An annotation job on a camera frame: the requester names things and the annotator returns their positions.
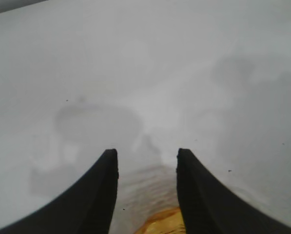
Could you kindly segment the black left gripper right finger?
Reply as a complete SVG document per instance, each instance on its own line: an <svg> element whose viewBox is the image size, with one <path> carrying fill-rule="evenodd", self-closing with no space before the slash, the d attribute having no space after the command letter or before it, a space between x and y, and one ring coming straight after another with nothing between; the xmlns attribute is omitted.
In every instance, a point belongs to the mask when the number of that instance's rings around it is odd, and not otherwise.
<svg viewBox="0 0 291 234"><path fill-rule="evenodd" d="M291 234L235 195L189 149L178 150L176 190L188 234Z"/></svg>

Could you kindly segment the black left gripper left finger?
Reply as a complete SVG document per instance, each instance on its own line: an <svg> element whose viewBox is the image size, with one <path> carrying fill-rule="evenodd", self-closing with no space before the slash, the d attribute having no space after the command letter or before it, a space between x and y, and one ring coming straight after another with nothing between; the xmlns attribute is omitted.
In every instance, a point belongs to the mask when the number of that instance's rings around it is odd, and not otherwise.
<svg viewBox="0 0 291 234"><path fill-rule="evenodd" d="M117 198L116 149L103 152L70 188L0 234L107 234Z"/></svg>

